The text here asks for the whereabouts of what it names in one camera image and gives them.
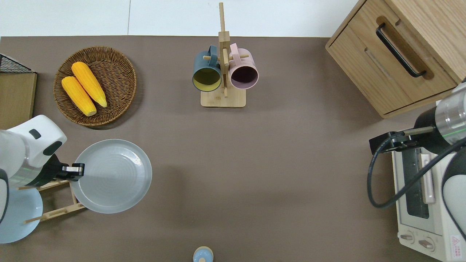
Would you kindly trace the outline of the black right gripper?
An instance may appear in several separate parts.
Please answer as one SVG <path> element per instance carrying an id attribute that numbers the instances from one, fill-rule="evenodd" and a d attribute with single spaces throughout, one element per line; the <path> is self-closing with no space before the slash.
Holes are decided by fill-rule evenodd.
<path id="1" fill-rule="evenodd" d="M 371 154 L 375 155 L 380 148 L 379 153 L 388 151 L 404 151 L 412 148 L 419 148 L 419 141 L 413 139 L 414 129 L 406 129 L 396 132 L 387 132 L 369 139 Z"/>

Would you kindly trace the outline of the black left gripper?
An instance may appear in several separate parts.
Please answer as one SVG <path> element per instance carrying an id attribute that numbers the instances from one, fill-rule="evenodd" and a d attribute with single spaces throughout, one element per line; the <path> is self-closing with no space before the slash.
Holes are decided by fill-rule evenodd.
<path id="1" fill-rule="evenodd" d="M 73 163 L 71 166 L 54 165 L 51 167 L 52 181 L 78 181 L 84 176 L 85 163 Z"/>

